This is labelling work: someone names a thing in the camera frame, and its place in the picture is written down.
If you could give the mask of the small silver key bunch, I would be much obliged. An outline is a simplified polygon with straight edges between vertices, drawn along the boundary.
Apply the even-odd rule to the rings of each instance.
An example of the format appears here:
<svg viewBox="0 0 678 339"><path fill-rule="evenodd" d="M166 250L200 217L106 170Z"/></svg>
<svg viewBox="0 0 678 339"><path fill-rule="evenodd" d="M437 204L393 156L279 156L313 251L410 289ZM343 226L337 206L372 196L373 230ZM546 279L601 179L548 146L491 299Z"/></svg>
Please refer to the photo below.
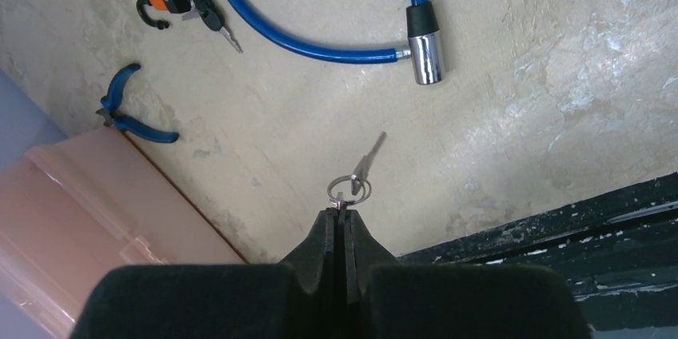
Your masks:
<svg viewBox="0 0 678 339"><path fill-rule="evenodd" d="M386 138L387 133L385 131L380 132L371 150L361 158L353 172L350 175L336 177L327 185L326 193L329 197L329 202L334 208L345 209L348 206L360 204L370 198L373 187L368 180L369 170ZM350 192L354 196L354 199L344 199L341 191L336 194L333 193L334 188L343 182L348 182L350 184Z"/></svg>

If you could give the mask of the blue cable lock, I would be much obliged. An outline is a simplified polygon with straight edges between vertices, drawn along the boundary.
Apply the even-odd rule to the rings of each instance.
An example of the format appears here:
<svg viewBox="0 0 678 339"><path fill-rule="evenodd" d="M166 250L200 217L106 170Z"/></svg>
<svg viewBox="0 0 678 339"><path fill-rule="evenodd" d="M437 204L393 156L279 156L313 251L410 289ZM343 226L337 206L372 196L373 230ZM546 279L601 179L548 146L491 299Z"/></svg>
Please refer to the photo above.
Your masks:
<svg viewBox="0 0 678 339"><path fill-rule="evenodd" d="M285 50L323 62L411 61L415 82L441 82L441 28L432 0L226 0L243 21Z"/></svg>

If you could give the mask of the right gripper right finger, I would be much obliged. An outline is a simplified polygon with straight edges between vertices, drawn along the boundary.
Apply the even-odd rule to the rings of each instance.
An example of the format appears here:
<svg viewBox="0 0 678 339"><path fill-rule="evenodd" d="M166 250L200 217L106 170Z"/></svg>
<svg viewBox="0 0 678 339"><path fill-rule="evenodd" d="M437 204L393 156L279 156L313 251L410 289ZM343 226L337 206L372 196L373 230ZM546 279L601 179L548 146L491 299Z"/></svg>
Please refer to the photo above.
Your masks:
<svg viewBox="0 0 678 339"><path fill-rule="evenodd" d="M533 265L405 265L341 213L345 338L589 338L563 277Z"/></svg>

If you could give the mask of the black-headed key bunch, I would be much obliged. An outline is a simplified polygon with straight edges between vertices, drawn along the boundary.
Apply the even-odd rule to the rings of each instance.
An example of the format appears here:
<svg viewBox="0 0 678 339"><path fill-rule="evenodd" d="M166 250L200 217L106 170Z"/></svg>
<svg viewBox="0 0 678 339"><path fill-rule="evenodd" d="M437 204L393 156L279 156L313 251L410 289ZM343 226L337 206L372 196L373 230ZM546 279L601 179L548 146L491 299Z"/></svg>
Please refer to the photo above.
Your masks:
<svg viewBox="0 0 678 339"><path fill-rule="evenodd" d="M189 11L181 16L182 21L200 18L207 28L223 35L239 54L243 53L241 46L225 26L225 18L221 11L215 6L213 0L188 1Z"/></svg>

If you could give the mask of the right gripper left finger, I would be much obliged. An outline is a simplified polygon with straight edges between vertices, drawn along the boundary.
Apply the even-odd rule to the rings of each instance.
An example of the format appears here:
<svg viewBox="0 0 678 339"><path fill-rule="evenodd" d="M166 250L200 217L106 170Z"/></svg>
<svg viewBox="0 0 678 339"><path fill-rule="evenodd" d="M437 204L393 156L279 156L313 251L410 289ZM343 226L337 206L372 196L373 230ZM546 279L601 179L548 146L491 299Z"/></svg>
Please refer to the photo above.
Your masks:
<svg viewBox="0 0 678 339"><path fill-rule="evenodd" d="M338 212L276 264L127 265L94 287L74 338L333 338Z"/></svg>

